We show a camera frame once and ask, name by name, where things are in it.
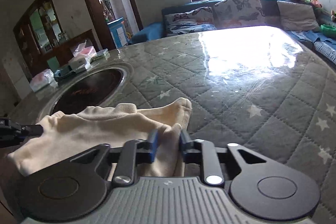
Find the grey plain cushion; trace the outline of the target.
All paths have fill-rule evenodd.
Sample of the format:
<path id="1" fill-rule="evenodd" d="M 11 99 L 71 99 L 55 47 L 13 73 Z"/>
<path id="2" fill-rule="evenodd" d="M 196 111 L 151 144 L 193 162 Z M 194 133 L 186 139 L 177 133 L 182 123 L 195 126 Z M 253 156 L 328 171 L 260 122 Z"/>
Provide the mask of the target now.
<path id="1" fill-rule="evenodd" d="M 320 31 L 315 13 L 310 5 L 277 1 L 280 21 L 287 31 Z"/>

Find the grey quilted star table cover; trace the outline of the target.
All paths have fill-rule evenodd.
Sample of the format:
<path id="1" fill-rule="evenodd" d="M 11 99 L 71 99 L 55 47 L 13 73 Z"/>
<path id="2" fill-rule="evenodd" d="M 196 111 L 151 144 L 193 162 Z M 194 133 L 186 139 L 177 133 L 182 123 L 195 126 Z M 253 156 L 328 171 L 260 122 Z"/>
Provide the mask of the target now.
<path id="1" fill-rule="evenodd" d="M 188 131 L 219 147 L 243 144 L 321 187 L 316 223 L 335 223 L 335 71 L 274 27 L 173 36 L 113 50 L 92 76 L 134 71 L 103 106 L 158 107 L 188 98 Z"/>

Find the butterfly cushion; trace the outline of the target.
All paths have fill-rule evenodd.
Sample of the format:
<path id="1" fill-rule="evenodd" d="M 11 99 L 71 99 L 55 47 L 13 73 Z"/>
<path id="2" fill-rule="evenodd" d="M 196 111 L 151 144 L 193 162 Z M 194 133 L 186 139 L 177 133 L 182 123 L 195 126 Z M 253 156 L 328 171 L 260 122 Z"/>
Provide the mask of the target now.
<path id="1" fill-rule="evenodd" d="M 214 13 L 210 7 L 200 7 L 188 12 L 164 16 L 167 36 L 217 30 Z"/>
<path id="2" fill-rule="evenodd" d="M 260 0 L 223 0 L 213 6 L 217 29 L 265 25 Z"/>

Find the round induction cooktop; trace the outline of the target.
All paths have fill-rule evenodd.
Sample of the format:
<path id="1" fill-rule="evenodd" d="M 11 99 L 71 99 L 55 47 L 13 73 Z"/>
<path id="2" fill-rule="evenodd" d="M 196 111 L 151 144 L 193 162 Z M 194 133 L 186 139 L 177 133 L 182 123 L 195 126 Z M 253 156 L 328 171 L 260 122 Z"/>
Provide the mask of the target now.
<path id="1" fill-rule="evenodd" d="M 130 81 L 133 66 L 125 61 L 95 67 L 61 86 L 41 109 L 37 120 L 57 111 L 76 114 L 88 106 L 107 106 Z"/>

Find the colourful plush toys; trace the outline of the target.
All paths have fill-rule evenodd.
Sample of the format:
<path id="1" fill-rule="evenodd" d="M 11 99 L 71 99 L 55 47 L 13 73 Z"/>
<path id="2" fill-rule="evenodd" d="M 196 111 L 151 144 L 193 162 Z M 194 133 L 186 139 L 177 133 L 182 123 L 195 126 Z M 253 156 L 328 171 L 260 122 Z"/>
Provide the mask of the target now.
<path id="1" fill-rule="evenodd" d="M 318 0 L 305 0 L 305 2 L 313 5 L 317 9 L 322 8 L 322 5 L 320 4 L 320 2 Z"/>

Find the green bowl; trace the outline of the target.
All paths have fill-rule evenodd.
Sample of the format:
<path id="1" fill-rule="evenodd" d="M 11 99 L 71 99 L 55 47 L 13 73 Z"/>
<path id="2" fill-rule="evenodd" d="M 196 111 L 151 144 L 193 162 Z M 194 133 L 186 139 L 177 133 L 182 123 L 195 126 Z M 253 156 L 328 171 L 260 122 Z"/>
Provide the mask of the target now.
<path id="1" fill-rule="evenodd" d="M 335 39 L 336 38 L 336 28 L 327 24 L 322 24 L 320 26 L 322 33 L 331 39 Z"/>

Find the white remote control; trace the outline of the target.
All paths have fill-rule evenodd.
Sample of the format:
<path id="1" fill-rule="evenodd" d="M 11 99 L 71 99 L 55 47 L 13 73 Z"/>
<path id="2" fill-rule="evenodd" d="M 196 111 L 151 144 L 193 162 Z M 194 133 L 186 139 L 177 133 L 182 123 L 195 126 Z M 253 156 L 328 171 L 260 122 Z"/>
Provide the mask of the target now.
<path id="1" fill-rule="evenodd" d="M 75 74 L 78 74 L 78 73 L 81 73 L 83 71 L 88 70 L 91 67 L 91 65 L 90 64 L 83 64 L 83 65 L 80 65 L 79 67 L 74 67 L 74 68 L 72 68 L 70 65 L 65 65 L 61 68 L 66 68 L 66 67 L 73 70 L 75 72 Z"/>

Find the left butterfly cushion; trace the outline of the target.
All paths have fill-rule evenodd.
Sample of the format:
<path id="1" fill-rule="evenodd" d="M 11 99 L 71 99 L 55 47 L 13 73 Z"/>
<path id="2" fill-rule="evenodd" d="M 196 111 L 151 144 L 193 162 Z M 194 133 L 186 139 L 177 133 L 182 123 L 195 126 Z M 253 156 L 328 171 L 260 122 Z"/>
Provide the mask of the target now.
<path id="1" fill-rule="evenodd" d="M 214 13 L 210 7 L 200 7 L 188 12 L 164 16 L 167 36 L 217 30 Z"/>

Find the dark wooden cabinet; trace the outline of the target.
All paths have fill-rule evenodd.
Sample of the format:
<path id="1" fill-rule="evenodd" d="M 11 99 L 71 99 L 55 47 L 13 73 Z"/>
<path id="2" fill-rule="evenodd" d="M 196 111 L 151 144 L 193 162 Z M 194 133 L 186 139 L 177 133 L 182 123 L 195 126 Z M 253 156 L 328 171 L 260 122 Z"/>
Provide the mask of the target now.
<path id="1" fill-rule="evenodd" d="M 48 61 L 56 58 L 59 66 L 73 57 L 75 48 L 86 42 L 98 50 L 93 31 L 87 30 L 70 38 L 62 29 L 52 0 L 34 0 L 13 28 L 25 62 L 28 78 L 49 68 Z"/>

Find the soft pack of tissues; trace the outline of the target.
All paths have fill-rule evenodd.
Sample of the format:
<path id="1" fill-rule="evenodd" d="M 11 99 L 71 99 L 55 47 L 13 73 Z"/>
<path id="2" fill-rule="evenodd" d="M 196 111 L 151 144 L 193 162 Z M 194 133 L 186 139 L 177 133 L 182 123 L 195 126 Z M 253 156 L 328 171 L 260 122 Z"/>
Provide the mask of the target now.
<path id="1" fill-rule="evenodd" d="M 51 69 L 46 69 L 41 73 L 38 73 L 30 82 L 30 88 L 33 92 L 37 92 L 45 86 L 52 83 L 54 80 L 54 73 Z"/>

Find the right butterfly cushion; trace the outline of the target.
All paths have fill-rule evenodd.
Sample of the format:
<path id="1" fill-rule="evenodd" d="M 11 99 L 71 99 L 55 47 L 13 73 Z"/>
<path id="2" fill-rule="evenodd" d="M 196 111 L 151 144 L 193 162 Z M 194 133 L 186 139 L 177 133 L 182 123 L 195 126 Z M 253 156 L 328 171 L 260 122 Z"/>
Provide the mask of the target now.
<path id="1" fill-rule="evenodd" d="M 265 25 L 260 0 L 223 0 L 213 6 L 217 29 Z"/>

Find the green flat box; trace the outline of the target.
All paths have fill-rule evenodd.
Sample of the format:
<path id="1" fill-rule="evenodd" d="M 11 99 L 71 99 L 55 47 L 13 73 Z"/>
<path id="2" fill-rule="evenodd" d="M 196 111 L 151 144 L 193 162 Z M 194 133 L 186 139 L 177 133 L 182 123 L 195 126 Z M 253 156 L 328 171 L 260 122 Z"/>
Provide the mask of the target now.
<path id="1" fill-rule="evenodd" d="M 108 59 L 110 57 L 110 53 L 108 49 L 104 49 L 102 51 L 96 52 L 92 57 L 91 57 L 91 62 L 95 62 L 97 60 L 101 59 Z"/>

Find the blue sofa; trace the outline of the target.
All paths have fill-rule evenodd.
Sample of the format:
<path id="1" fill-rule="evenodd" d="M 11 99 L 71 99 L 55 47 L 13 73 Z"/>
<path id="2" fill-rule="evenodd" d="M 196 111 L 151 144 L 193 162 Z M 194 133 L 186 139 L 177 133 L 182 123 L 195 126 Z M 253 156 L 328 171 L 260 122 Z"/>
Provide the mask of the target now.
<path id="1" fill-rule="evenodd" d="M 335 27 L 322 10 L 290 0 L 207 0 L 162 10 L 162 21 L 133 35 L 130 44 L 167 36 L 227 28 L 271 26 L 284 30 L 322 58 L 335 63 L 335 38 L 325 35 L 325 26 Z"/>

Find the beige sweater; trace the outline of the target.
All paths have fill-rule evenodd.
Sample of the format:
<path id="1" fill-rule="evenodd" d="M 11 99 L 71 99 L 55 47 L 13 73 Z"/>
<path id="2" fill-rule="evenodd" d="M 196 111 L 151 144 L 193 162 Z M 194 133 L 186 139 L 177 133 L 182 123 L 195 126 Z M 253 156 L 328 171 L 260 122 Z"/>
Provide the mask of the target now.
<path id="1" fill-rule="evenodd" d="M 58 111 L 39 122 L 43 128 L 40 137 L 29 140 L 7 158 L 23 176 L 28 176 L 98 144 L 122 147 L 127 141 L 147 139 L 157 132 L 155 161 L 140 166 L 140 174 L 180 176 L 184 165 L 178 155 L 179 134 L 187 129 L 191 112 L 192 104 L 186 98 L 154 109 L 120 103 L 116 107 L 90 106 L 70 115 Z"/>

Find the blue and white small cabinet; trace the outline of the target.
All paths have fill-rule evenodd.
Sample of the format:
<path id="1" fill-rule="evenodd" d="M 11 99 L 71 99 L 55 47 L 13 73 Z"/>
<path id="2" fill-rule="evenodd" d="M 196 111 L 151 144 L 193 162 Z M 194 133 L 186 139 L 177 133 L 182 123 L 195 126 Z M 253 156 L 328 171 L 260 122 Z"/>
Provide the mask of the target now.
<path id="1" fill-rule="evenodd" d="M 116 48 L 122 48 L 127 46 L 128 38 L 126 35 L 126 29 L 124 26 L 124 18 L 119 18 L 114 21 L 111 21 L 107 24 L 112 39 L 114 41 L 114 45 Z"/>

